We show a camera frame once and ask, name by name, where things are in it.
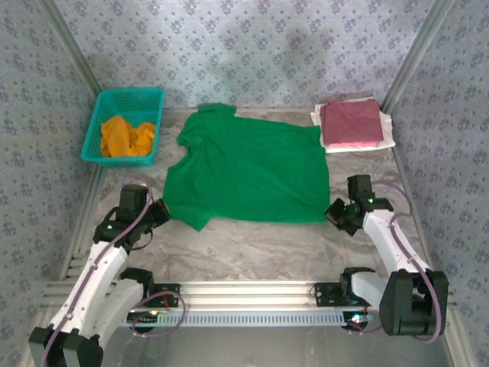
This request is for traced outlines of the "green t-shirt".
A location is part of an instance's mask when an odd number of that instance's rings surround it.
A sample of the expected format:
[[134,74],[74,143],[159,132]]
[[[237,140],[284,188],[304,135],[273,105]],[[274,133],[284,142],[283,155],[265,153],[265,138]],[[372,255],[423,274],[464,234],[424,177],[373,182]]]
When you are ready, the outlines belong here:
[[325,221],[329,169],[321,129],[238,117],[233,106],[199,107],[177,143],[163,201],[195,230],[212,218],[309,224]]

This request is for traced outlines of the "orange t-shirt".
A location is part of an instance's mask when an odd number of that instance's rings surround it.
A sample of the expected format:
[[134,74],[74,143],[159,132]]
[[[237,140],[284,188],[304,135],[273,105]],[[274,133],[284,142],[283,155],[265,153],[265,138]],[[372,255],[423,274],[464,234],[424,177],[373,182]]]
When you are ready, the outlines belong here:
[[134,127],[117,115],[102,124],[101,133],[104,158],[140,157],[152,152],[156,125],[144,122]]

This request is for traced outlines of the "maroon folded t-shirt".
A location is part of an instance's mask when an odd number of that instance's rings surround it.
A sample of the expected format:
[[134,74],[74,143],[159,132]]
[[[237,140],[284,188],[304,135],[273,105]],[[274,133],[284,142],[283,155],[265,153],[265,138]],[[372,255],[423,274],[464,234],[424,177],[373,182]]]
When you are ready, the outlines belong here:
[[327,102],[320,107],[319,116],[327,146],[377,147],[384,140],[380,106],[374,99]]

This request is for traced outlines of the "white folded t-shirt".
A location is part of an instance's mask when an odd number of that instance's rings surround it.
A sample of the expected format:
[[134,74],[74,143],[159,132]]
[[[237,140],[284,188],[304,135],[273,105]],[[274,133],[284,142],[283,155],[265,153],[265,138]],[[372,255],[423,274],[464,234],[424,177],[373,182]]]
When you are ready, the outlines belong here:
[[346,146],[346,147],[331,147],[329,145],[325,145],[323,141],[322,133],[320,133],[319,143],[325,149],[326,154],[335,154],[335,153],[349,153],[349,152],[362,152],[362,151],[379,151],[383,149],[393,148],[396,145],[396,142],[393,139],[393,126],[392,126],[392,118],[390,115],[385,114],[383,112],[379,112],[381,127],[384,139],[378,143],[375,147],[360,147],[360,146]]

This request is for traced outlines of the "controller board with LED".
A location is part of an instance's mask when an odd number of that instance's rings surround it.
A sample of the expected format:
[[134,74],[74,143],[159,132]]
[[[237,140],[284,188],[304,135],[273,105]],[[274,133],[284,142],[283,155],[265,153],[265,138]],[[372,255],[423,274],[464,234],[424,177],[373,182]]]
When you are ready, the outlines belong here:
[[153,311],[131,312],[127,315],[126,322],[137,333],[147,334],[157,323],[157,313]]
[[368,326],[368,323],[374,319],[372,315],[367,312],[360,311],[344,311],[343,319],[345,325],[342,329],[353,333],[363,333]]

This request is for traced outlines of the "teal plastic basket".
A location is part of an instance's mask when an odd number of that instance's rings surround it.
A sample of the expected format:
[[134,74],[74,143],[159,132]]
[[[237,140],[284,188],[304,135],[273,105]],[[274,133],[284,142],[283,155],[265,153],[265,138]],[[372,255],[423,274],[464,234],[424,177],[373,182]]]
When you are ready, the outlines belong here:
[[[87,129],[81,158],[101,167],[149,167],[154,164],[164,111],[164,91],[156,87],[107,89],[97,97]],[[102,156],[102,124],[121,116],[137,128],[145,122],[155,127],[148,154],[139,157],[104,158]]]

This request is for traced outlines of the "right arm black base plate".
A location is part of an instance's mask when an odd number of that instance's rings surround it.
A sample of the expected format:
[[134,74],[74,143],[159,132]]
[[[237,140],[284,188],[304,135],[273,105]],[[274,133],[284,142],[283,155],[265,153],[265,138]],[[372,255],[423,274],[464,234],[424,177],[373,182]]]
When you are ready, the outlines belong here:
[[313,290],[317,307],[339,307],[344,303],[342,286],[338,282],[315,283]]

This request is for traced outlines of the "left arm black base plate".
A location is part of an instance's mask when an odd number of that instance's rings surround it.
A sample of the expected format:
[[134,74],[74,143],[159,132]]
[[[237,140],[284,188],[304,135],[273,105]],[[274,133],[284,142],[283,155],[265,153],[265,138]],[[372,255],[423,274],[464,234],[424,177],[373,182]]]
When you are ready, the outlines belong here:
[[177,308],[180,302],[179,299],[173,294],[168,294],[168,291],[179,294],[180,285],[176,283],[156,283],[153,286],[151,295],[164,291],[166,291],[165,294],[153,298],[147,303],[147,305],[150,305],[151,307],[159,307],[165,309]]

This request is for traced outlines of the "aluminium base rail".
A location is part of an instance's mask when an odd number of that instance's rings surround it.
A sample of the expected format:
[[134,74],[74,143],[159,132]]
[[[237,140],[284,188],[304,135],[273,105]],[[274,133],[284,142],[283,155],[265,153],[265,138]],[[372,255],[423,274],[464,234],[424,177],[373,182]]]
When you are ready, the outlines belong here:
[[313,310],[313,281],[181,281],[180,294],[194,311]]

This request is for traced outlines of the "aluminium frame post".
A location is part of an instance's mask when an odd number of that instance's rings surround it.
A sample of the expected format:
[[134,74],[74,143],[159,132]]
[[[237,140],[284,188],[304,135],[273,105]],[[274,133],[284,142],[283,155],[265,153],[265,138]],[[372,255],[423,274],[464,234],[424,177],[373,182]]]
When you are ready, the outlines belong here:
[[381,103],[382,112],[390,115],[393,113],[395,105],[402,96],[408,82],[416,71],[416,68],[454,3],[455,0],[433,1],[425,20],[421,24],[410,49],[404,57],[393,82],[384,96],[383,102]]
[[66,23],[62,13],[57,7],[55,0],[37,0],[37,2],[63,44],[65,51],[68,53],[83,82],[86,84],[90,93],[96,98],[102,91],[102,88],[99,85],[87,58],[77,44],[69,25]]

